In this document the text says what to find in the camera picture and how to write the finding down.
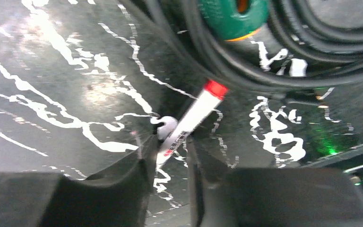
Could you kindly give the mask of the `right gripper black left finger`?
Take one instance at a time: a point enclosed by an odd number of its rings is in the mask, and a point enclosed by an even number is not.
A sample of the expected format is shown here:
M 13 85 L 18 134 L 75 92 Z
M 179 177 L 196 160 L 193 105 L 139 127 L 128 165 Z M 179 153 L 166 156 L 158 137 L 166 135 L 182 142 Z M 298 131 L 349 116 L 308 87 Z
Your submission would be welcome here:
M 0 172 L 0 227 L 142 227 L 158 138 L 150 136 L 84 180 L 59 173 Z

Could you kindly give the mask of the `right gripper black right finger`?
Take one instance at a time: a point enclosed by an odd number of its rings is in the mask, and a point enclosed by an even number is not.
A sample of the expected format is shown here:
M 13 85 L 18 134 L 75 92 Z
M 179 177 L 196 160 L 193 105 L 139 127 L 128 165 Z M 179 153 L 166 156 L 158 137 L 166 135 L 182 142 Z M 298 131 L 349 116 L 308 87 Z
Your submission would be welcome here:
M 229 168 L 186 142 L 194 227 L 363 227 L 363 189 L 333 168 Z

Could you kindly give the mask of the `red white marker pen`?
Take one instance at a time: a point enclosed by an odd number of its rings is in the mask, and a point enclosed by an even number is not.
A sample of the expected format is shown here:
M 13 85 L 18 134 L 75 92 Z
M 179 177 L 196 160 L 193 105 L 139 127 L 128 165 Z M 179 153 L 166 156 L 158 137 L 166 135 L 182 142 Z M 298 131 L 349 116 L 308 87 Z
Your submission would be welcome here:
M 157 128 L 158 138 L 163 142 L 157 154 L 157 170 L 161 169 L 183 141 L 215 110 L 228 91 L 224 85 L 209 80 L 179 121 L 170 116 L 159 120 L 164 125 Z

